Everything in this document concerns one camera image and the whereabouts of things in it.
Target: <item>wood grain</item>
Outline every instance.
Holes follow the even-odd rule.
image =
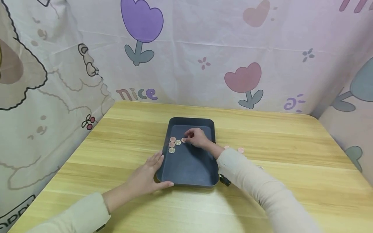
[[[163,146],[170,118],[215,122],[221,146],[281,180],[327,233],[373,229],[373,189],[313,117],[301,114],[116,103],[27,209],[10,233],[23,233],[92,192],[126,180]],[[233,185],[173,187],[138,198],[101,232],[272,232],[264,211]]]

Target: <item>tray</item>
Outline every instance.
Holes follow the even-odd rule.
[[[190,128],[200,128],[209,140],[215,142],[214,122],[210,119],[174,117],[168,123],[163,145],[164,161],[157,171],[159,181],[172,181],[175,185],[211,188],[219,181],[218,166],[207,151],[189,143],[175,146],[175,153],[168,152],[171,137],[184,138]]]

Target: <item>copper coin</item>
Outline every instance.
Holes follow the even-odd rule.
[[[170,154],[173,154],[173,153],[175,153],[175,148],[173,148],[173,147],[170,147],[170,149],[168,149],[168,152],[170,152]]]

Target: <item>tray handle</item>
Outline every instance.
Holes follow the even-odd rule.
[[[228,180],[222,174],[219,174],[219,180],[220,180],[220,182],[222,182],[223,184],[225,184],[227,187],[232,183],[230,180]]]

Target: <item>beige sleeve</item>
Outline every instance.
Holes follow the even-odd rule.
[[[217,160],[219,173],[249,193],[264,209],[274,233],[320,233],[315,221],[284,184],[232,148]]]
[[[92,233],[109,218],[102,195],[93,193],[27,233]]]

